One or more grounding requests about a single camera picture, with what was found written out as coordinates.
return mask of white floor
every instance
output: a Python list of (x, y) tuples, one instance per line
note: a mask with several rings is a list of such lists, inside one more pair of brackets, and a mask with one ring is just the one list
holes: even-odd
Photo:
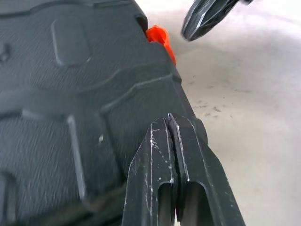
[(246, 225), (301, 225), (301, 3), (239, 3), (188, 43), (180, 29), (191, 0), (137, 2), (170, 33), (183, 88)]

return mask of plastic latch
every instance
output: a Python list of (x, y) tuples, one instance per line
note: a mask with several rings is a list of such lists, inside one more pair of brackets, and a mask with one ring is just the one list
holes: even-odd
[(152, 28), (150, 28), (146, 31), (146, 37), (149, 42), (156, 41), (156, 42), (161, 43), (165, 47), (166, 51), (168, 52), (174, 65), (176, 65), (174, 52), (171, 49), (171, 46), (169, 43), (169, 35), (168, 35), (167, 30), (165, 30), (162, 27), (159, 27), (157, 25), (154, 25)]

